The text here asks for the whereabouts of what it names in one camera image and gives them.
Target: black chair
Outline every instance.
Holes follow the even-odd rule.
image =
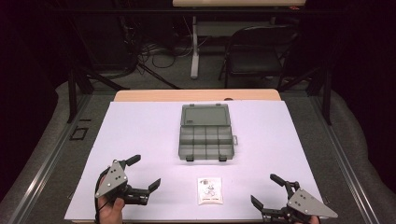
[[[235,32],[226,47],[219,80],[225,68],[224,88],[228,77],[279,77],[279,87],[288,52],[298,38],[292,25],[254,26]]]

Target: robotic arm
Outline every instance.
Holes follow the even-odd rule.
[[[128,185],[128,176],[124,173],[125,166],[131,166],[140,161],[141,156],[135,155],[126,161],[113,161],[112,165],[105,169],[98,178],[95,188],[95,209],[96,222],[99,223],[98,198],[105,196],[107,203],[114,203],[117,198],[122,198],[125,204],[139,204],[147,205],[149,202],[149,195],[156,190],[160,184],[161,179],[154,181],[148,186],[148,189],[134,189]],[[102,185],[100,184],[103,176],[106,175]]]
[[[302,222],[304,224],[309,224],[311,216],[338,217],[332,209],[321,203],[304,189],[301,189],[297,181],[285,181],[277,175],[270,175],[270,178],[280,187],[285,186],[286,192],[288,193],[288,202],[286,207],[280,210],[268,209],[264,208],[264,205],[251,195],[251,202],[262,212],[264,223]]]

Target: dark background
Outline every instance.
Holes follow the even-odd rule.
[[[73,4],[73,1],[49,2],[54,6]],[[156,7],[164,7],[163,4],[169,5],[170,2],[150,1]],[[309,0],[306,7],[343,8],[347,3],[348,1]],[[357,117],[367,140],[369,160],[384,183],[394,192],[395,9],[394,4],[388,2],[372,5],[367,17],[362,17],[362,25],[350,30],[351,38],[332,70],[332,88],[343,96]],[[86,20],[88,24],[95,24],[95,20],[102,19]],[[158,29],[148,27],[160,26],[163,28],[162,32],[174,32],[169,21],[169,18],[163,20],[166,25],[146,21],[146,26],[142,24],[142,27],[146,27],[145,32],[155,39]],[[123,33],[120,27],[111,25],[117,21],[110,19],[101,23],[105,23],[102,28],[108,28],[104,32],[114,33],[108,39],[114,45],[96,48],[95,42],[106,42],[102,35],[86,35],[81,38],[84,24],[77,24],[77,31],[66,18],[49,20],[49,16],[42,13],[35,1],[0,3],[0,200],[18,177],[50,121],[57,104],[55,89],[66,82],[71,66],[70,59],[92,67],[93,59],[90,54],[100,54],[99,52],[106,52],[117,45],[120,57],[110,63],[116,67],[125,67],[125,64],[128,66],[128,49],[119,42],[124,38]],[[341,24],[342,21],[337,19],[302,19],[304,42],[299,48],[300,60],[294,60],[292,71],[301,74],[310,66],[319,63],[326,52],[332,49],[332,39]],[[168,35],[168,41],[163,43],[165,46],[172,48],[172,41],[175,41],[173,35]],[[91,45],[91,52],[86,50],[87,44]],[[103,60],[104,65],[108,63],[108,59]]]

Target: gray floor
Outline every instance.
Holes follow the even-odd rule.
[[[223,82],[217,78],[222,55],[205,51],[205,48],[202,53],[200,76],[195,80],[190,79],[191,56],[177,58],[169,68],[155,68],[151,60],[146,65],[183,89],[221,89]],[[164,55],[157,55],[154,60],[155,63],[162,63],[161,66],[172,62]],[[170,89],[148,73],[141,75],[138,70],[114,81],[135,90]],[[77,187],[109,102],[115,94],[100,82],[93,80],[92,83],[95,93],[78,97],[81,112],[76,123],[69,125],[66,124],[67,86],[63,84],[57,89],[59,101],[53,118],[21,175],[0,203],[0,223],[69,223],[64,221],[69,198]],[[230,88],[274,88],[276,83],[276,78],[232,79]],[[335,92],[332,94],[332,126],[327,126],[318,113],[320,98],[307,97],[305,87],[306,83],[302,83],[292,91],[282,93],[281,97],[290,110],[321,195],[339,214],[339,218],[324,220],[323,223],[396,223],[395,194],[382,184],[368,162],[361,128],[343,99]],[[88,128],[87,135],[84,140],[71,141],[69,134],[77,126]],[[337,148],[342,149],[346,161],[340,160],[343,155],[340,157]],[[39,178],[50,158],[55,159],[45,175],[47,178]],[[36,189],[35,197],[30,197],[32,192],[28,190],[29,186],[37,180],[41,180],[42,188]],[[359,200],[368,203],[357,203]]]

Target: chair leg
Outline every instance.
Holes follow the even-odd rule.
[[[310,71],[308,71],[307,73],[305,73],[305,74],[303,74],[303,75],[301,75],[301,76],[299,76],[299,77],[296,77],[296,78],[295,78],[294,80],[292,80],[291,82],[289,82],[289,83],[287,83],[287,84],[285,84],[285,85],[283,85],[283,86],[280,86],[277,90],[278,90],[278,91],[286,91],[286,90],[288,90],[290,87],[292,87],[292,86],[294,86],[294,85],[300,83],[301,81],[303,81],[305,78],[312,76],[312,75],[315,74],[319,69],[320,69],[320,67],[315,67],[315,68],[311,69]]]
[[[228,86],[228,74],[225,72],[225,78],[224,78],[224,89],[227,89]]]
[[[219,74],[218,80],[221,80],[221,75],[224,72],[224,67],[225,67],[225,60],[223,61],[223,65],[221,66],[221,70],[220,70],[220,74]]]
[[[282,80],[283,80],[283,74],[280,74],[279,81],[277,82],[277,87],[276,87],[277,90],[279,90],[279,88],[282,86]]]

